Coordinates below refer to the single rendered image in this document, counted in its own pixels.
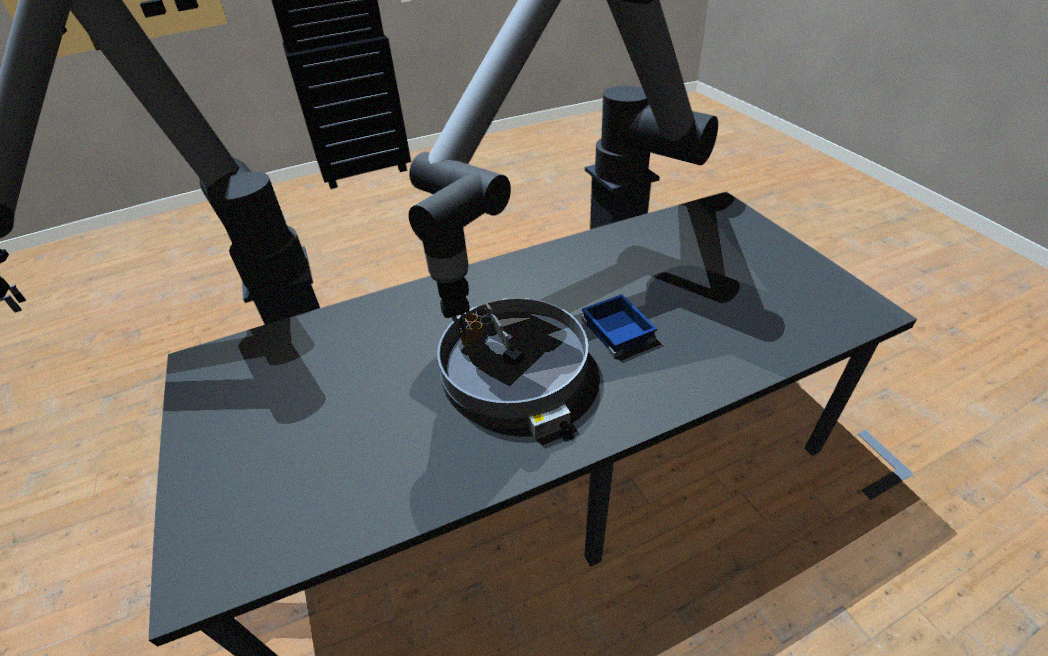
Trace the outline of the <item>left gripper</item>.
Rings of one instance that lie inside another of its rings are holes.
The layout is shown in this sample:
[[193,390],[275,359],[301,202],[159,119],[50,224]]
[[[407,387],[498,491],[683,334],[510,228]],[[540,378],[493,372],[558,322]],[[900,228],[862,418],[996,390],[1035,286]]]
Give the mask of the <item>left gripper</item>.
[[425,255],[425,262],[428,272],[433,280],[437,281],[439,296],[442,298],[440,305],[444,318],[453,319],[459,337],[461,334],[456,316],[460,315],[462,331],[467,334],[464,313],[470,312],[470,302],[466,298],[470,294],[470,286],[465,276],[468,272],[470,264],[466,246],[460,254],[446,259],[437,259]]

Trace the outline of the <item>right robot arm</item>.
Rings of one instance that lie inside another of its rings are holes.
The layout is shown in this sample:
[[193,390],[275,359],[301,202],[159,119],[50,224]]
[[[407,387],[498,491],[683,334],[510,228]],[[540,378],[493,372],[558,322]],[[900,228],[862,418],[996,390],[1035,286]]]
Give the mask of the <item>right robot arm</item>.
[[294,282],[307,260],[269,176],[233,159],[123,0],[19,0],[0,69],[0,238],[14,226],[70,9],[199,176],[228,233],[230,256],[243,284],[267,291]]

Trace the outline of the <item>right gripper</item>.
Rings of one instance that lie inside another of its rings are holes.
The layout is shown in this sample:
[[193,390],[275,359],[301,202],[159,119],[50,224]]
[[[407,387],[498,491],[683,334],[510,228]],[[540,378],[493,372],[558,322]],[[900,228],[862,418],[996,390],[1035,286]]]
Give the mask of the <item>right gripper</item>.
[[[8,256],[9,256],[8,252],[6,252],[5,249],[0,249],[0,263],[5,262]],[[16,288],[15,284],[9,285],[6,282],[6,280],[0,276],[0,301],[5,300],[5,302],[10,306],[10,309],[14,311],[14,313],[22,311],[22,309],[13,300],[13,298],[10,296],[6,296],[8,290],[10,290],[10,293],[16,298],[16,300],[19,303],[26,301],[24,296],[22,296],[20,291]]]

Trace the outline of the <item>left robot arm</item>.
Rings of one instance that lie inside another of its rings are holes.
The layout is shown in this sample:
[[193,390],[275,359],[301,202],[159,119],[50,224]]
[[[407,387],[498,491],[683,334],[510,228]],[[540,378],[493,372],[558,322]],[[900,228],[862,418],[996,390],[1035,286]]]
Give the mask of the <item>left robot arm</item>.
[[[433,195],[410,207],[408,216],[429,257],[460,254],[466,246],[463,227],[484,213],[496,216],[507,206],[509,179],[470,160],[560,1],[517,1],[437,143],[431,152],[413,159],[412,185]],[[607,3],[643,89],[616,86],[603,92],[596,175],[617,184],[642,181],[649,152],[706,163],[718,118],[692,113],[660,0]]]

